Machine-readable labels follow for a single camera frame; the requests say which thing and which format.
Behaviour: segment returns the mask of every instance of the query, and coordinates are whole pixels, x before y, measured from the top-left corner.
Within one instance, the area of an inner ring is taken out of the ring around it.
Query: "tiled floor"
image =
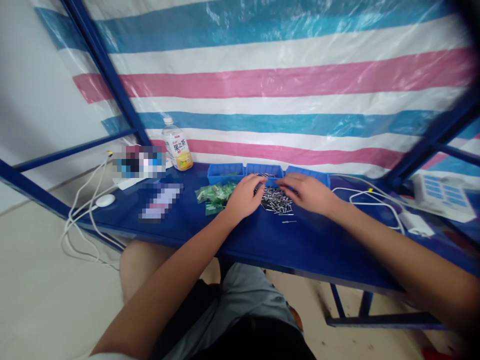
[[[98,263],[65,256],[59,246],[63,222],[30,202],[0,216],[0,359],[86,359],[90,349],[122,307],[118,273]],[[89,250],[72,232],[80,250]],[[103,258],[118,254],[103,251]],[[421,331],[333,328],[330,286],[310,279],[267,271],[268,278],[299,313],[305,339],[317,359],[422,359],[430,344]],[[203,274],[218,282],[214,260]],[[361,293],[339,287],[345,311],[356,315]],[[402,305],[375,295],[372,313],[402,311]],[[454,342],[431,332],[444,351]]]

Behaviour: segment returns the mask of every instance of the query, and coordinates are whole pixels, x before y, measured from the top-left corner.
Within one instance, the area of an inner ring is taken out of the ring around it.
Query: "bottle label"
[[[193,166],[192,154],[182,133],[175,135],[173,139],[165,140],[165,146],[177,170],[184,171]]]

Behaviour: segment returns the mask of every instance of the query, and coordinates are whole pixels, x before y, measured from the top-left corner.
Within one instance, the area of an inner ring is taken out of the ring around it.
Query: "white plug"
[[[419,215],[408,211],[402,211],[398,217],[409,233],[429,238],[435,234],[432,228]]]

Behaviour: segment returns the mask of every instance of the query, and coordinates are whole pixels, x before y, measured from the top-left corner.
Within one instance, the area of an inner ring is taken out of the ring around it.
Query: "yellow bottle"
[[[170,154],[173,166],[180,171],[190,169],[194,165],[189,145],[182,129],[176,127],[171,117],[164,117],[165,128],[161,132],[166,150]]]

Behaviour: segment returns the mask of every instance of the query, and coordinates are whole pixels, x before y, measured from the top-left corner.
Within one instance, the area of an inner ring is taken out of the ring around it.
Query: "blue plastic bin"
[[[246,175],[252,173],[266,173],[272,174],[275,177],[268,177],[268,181],[265,186],[268,188],[278,188],[279,186],[275,183],[278,179],[284,177],[284,171],[279,165],[264,165],[264,164],[252,164],[248,163],[246,165]]]
[[[238,173],[238,175],[225,176],[224,174]],[[241,162],[230,164],[211,164],[206,173],[210,185],[228,182],[239,183],[245,176],[245,168]]]
[[[311,176],[312,178],[317,179],[318,181],[323,183],[327,188],[330,189],[330,175],[327,173],[307,170],[307,169],[303,169],[301,167],[296,167],[296,166],[287,167],[285,174],[289,174],[289,173],[300,173],[303,175]]]

